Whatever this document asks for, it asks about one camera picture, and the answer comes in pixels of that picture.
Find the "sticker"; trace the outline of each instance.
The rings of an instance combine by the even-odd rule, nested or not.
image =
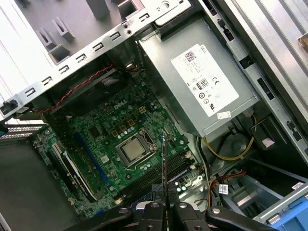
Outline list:
[[[109,158],[108,156],[104,155],[102,158],[101,158],[101,161],[103,164],[107,163],[109,161]]]
[[[219,193],[224,194],[224,195],[228,195],[228,193],[229,193],[228,185],[227,184],[220,184],[219,185]]]
[[[171,62],[207,116],[239,97],[204,45],[194,45]]]
[[[304,185],[304,183],[302,183],[302,182],[299,182],[299,183],[297,183],[296,185],[294,185],[293,187],[292,187],[292,189],[298,189],[298,188],[300,188],[300,186],[302,186],[302,185]]]
[[[217,113],[217,119],[226,119],[226,118],[231,118],[230,111]]]
[[[274,141],[272,141],[270,138],[265,138],[264,140],[262,140],[262,143],[264,144],[264,146],[266,147],[266,148],[269,148],[269,147],[271,147],[275,142]]]

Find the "green motherboard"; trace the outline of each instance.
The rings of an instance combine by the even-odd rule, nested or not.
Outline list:
[[[123,90],[83,116],[44,117],[50,126],[32,142],[71,205],[85,218],[121,203],[116,201],[119,191],[161,166],[163,131],[168,139],[168,158],[189,151],[185,137],[154,96],[144,73],[136,74]],[[71,169],[60,156],[63,152],[66,161],[74,163],[73,169],[77,168],[95,202],[82,193],[72,193],[59,169],[54,168],[50,153],[69,175]]]

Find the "screw hole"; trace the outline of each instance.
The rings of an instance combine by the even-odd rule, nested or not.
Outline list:
[[[168,9],[170,7],[170,4],[168,1],[163,1],[162,4]]]
[[[195,230],[202,230],[202,227],[200,225],[197,225],[194,227]]]

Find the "blue pcie slot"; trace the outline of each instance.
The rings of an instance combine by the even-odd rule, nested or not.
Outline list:
[[[98,172],[100,173],[101,178],[103,179],[103,181],[105,183],[109,183],[109,180],[106,176],[106,174],[104,173],[104,171],[102,170],[102,167],[100,166],[100,164],[97,162],[94,154],[91,152],[90,148],[88,147],[87,143],[84,141],[84,139],[82,138],[81,134],[79,132],[75,132],[74,133],[74,137],[75,139],[81,144],[81,146],[84,148],[84,150],[86,151],[88,157],[90,158],[90,160],[93,162],[93,164],[95,165],[96,169],[98,170]]]

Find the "metal tab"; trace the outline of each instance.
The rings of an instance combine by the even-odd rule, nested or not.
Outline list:
[[[278,221],[281,220],[281,217],[279,216],[279,214],[276,214],[275,216],[271,217],[270,219],[267,220],[267,222],[271,225],[277,223]]]

